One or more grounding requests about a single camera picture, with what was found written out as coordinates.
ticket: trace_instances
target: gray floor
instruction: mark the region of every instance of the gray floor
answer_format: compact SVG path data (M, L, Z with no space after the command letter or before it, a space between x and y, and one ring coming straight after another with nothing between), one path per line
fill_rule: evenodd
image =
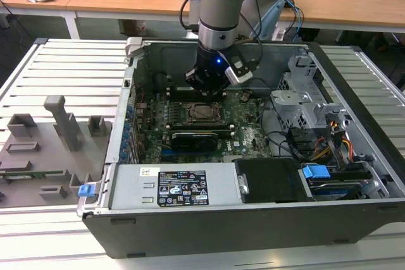
M34 39L38 37L69 39L68 29L62 18L48 16L17 16L17 18ZM117 20L81 18L79 24L80 36L83 39L127 38L120 34ZM185 35L185 31L178 22L148 21L146 28L148 37L177 39ZM320 44L336 44L337 33L333 30L322 30L316 41ZM405 60L403 60L405 55L390 49L383 53L376 52L372 39L370 43L366 43L371 37L373 34L350 33L346 44L360 45L386 75L389 75L397 65L396 72L391 77L396 83L405 71ZM31 44L32 41L25 35L16 20L11 20L10 28L0 31L0 84L8 78Z

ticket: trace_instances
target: yellow wire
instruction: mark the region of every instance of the yellow wire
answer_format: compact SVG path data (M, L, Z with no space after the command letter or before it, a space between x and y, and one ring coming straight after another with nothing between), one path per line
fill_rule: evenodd
M347 141L347 140L342 140L342 142L344 142L346 145L347 145L347 153L348 153L348 156L349 156L349 159L351 159L351 151L352 151L352 147L351 147L351 144L350 144L350 142L349 141Z
M322 156L324 156L326 153L328 153L330 151L330 147L327 147L323 152L319 153L317 156L315 156L314 158L311 159L311 161L314 161L316 159L321 158Z

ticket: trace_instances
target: metal workbench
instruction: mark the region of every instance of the metal workbench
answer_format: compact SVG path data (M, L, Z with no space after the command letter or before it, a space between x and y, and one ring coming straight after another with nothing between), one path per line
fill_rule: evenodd
M42 107L48 94L65 95L66 110L78 121L90 115L113 121L126 67L124 48L125 41L110 40L50 39L33 45L0 90L0 144L8 138L6 125L14 113L31 113L37 122L53 120ZM405 97L363 53L323 49L405 154ZM75 208L0 209L0 268L405 269L405 223L384 226L353 245L113 260Z

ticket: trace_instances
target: warning label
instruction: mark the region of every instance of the warning label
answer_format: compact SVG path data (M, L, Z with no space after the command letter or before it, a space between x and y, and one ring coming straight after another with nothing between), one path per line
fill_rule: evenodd
M208 205L205 171L159 172L160 207Z

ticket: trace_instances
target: light blue robot arm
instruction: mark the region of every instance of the light blue robot arm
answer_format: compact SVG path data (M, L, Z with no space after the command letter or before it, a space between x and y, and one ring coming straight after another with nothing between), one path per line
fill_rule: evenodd
M230 83L245 82L258 67L234 45L244 1L200 0L196 65L186 73L186 80L203 95L216 95Z

